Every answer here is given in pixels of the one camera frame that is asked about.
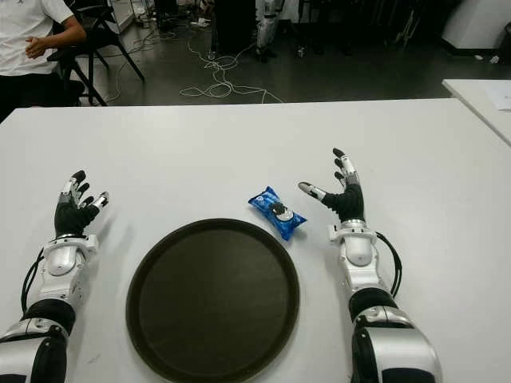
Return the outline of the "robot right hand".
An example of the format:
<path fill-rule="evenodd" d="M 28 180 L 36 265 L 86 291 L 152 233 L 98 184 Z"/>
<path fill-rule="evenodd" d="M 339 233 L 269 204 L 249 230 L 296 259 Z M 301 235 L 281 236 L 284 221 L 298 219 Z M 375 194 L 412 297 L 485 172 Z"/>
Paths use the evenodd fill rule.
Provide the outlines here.
<path fill-rule="evenodd" d="M 308 182 L 300 182 L 298 187 L 336 213 L 341 222 L 351 219 L 364 221 L 364 198 L 355 166 L 342 150 L 333 148 L 332 152 L 335 165 L 339 169 L 335 172 L 335 178 L 343 186 L 343 191 L 337 194 L 326 192 Z"/>

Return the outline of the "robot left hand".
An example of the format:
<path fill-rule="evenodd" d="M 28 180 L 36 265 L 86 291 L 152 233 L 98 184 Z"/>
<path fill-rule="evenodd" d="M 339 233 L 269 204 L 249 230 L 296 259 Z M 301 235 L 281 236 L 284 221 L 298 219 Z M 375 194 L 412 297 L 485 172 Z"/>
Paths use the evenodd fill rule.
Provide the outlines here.
<path fill-rule="evenodd" d="M 100 211 L 109 203 L 109 193 L 102 192 L 99 196 L 82 196 L 88 191 L 84 170 L 75 172 L 64 184 L 54 212 L 54 230 L 57 238 L 63 236 L 82 237 Z"/>

